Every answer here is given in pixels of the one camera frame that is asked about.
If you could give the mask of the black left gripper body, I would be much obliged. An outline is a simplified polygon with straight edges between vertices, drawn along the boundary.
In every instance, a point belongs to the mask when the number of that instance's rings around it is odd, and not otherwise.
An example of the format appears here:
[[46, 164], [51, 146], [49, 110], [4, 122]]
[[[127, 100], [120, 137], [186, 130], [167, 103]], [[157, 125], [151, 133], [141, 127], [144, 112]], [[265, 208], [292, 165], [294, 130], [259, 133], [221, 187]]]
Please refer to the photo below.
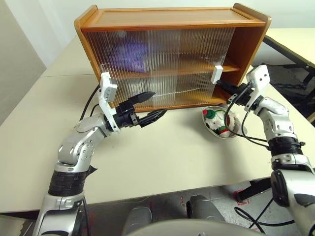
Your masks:
[[138, 100], [127, 100], [116, 107], [115, 122], [119, 128], [133, 127], [142, 124], [140, 118], [136, 115], [134, 105], [139, 103]]

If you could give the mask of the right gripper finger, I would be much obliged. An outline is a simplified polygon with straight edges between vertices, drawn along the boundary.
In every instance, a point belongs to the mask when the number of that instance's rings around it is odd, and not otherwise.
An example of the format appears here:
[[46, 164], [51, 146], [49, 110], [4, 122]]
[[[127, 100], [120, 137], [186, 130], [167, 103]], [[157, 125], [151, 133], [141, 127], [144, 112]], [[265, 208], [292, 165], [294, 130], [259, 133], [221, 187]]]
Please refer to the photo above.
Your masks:
[[229, 95], [239, 94], [238, 87], [233, 84], [219, 80], [217, 81], [217, 85]]

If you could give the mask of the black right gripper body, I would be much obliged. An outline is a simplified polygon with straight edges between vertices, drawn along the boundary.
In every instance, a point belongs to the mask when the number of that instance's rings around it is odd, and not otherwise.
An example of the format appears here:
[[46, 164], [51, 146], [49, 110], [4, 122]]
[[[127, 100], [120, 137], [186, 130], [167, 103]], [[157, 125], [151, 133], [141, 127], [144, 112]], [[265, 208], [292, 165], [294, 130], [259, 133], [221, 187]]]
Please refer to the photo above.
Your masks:
[[253, 92], [253, 89], [251, 84], [242, 83], [240, 86], [228, 84], [227, 92], [230, 94], [228, 108], [231, 109], [235, 104], [245, 107], [251, 98], [250, 94]]

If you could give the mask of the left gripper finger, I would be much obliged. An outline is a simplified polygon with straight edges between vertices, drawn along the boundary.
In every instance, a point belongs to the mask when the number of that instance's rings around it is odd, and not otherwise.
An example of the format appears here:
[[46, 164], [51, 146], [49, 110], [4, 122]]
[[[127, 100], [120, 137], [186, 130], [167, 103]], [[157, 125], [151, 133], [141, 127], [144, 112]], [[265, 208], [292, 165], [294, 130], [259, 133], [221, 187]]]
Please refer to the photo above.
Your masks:
[[154, 123], [158, 119], [160, 119], [166, 112], [167, 112], [167, 109], [158, 109], [158, 110], [151, 111], [151, 112], [147, 113], [146, 116], [144, 116], [138, 120], [138, 125], [141, 128], [143, 128], [147, 125], [150, 125], [151, 123]]
[[135, 96], [132, 96], [128, 99], [128, 101], [132, 104], [138, 104], [138, 103], [142, 103], [145, 102], [147, 100], [149, 100], [151, 97], [153, 97], [156, 93], [152, 92], [152, 91], [147, 91], [147, 92], [143, 92], [140, 94], [137, 94]]

